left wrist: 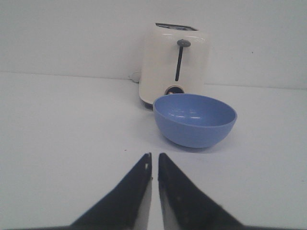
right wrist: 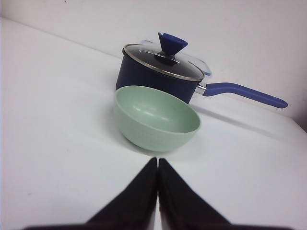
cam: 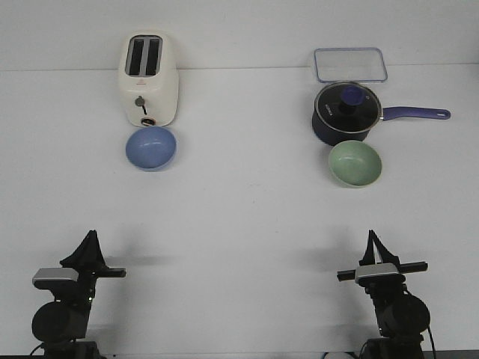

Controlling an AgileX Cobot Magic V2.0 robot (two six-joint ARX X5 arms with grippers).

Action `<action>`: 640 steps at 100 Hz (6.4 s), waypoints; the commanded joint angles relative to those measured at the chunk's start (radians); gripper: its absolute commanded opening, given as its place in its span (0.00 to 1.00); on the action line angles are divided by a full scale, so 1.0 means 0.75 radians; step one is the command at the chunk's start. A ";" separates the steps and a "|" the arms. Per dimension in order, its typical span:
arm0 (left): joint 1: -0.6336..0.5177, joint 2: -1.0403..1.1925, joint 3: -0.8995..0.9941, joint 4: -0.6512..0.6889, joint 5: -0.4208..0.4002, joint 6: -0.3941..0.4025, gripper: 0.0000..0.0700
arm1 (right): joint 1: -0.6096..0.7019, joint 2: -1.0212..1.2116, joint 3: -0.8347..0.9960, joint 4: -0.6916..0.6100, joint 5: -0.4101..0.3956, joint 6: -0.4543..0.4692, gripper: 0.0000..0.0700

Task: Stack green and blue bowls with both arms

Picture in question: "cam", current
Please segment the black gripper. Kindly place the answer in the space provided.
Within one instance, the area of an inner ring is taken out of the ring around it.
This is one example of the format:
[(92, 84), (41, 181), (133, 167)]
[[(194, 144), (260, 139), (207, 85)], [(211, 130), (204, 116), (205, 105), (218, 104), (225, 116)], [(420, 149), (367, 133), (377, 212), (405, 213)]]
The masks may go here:
[(368, 238), (367, 238), (367, 247), (364, 253), (364, 256), (361, 260), (359, 260), (360, 266), (370, 266), (376, 263), (375, 254), (374, 254), (374, 245), (378, 251), (379, 257), (382, 260), (382, 263), (391, 263), (394, 264), (397, 269), (399, 270), (399, 274), (396, 275), (389, 275), (384, 277), (375, 277), (366, 280), (361, 280), (360, 283), (356, 283), (354, 281), (355, 277), (355, 270), (345, 270), (345, 271), (338, 271), (337, 272), (337, 279), (340, 282), (353, 280), (359, 286), (371, 290), (373, 286), (385, 286), (385, 287), (392, 287), (395, 288), (396, 286), (400, 286), (402, 283), (405, 282), (406, 274), (422, 272), (427, 270), (427, 263), (426, 262), (413, 262), (413, 263), (404, 263), (400, 264), (400, 259), (398, 256), (393, 255), (386, 246), (380, 241), (378, 235), (373, 231), (369, 230)]
[[(93, 243), (93, 262), (91, 258)], [(111, 268), (106, 265), (96, 230), (89, 230), (81, 244), (71, 255), (60, 261), (62, 267), (74, 268), (79, 276), (75, 292), (76, 299), (94, 298), (99, 278), (119, 278), (126, 276), (125, 268)]]

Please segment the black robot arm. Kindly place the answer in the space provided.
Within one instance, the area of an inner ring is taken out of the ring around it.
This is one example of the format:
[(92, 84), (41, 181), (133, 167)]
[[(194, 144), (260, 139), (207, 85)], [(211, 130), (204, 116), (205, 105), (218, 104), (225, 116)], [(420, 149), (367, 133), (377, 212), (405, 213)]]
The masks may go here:
[(31, 323), (43, 357), (102, 358), (97, 343), (85, 339), (97, 280), (125, 276), (125, 268), (107, 266), (96, 230), (89, 230), (59, 267), (38, 269), (33, 286), (53, 296), (34, 314)]
[(422, 333), (430, 331), (430, 311), (407, 289), (406, 275), (427, 269), (424, 261), (402, 263), (370, 230), (358, 267), (337, 272), (340, 282), (354, 281), (373, 302), (380, 337), (367, 340), (359, 358), (424, 357)]

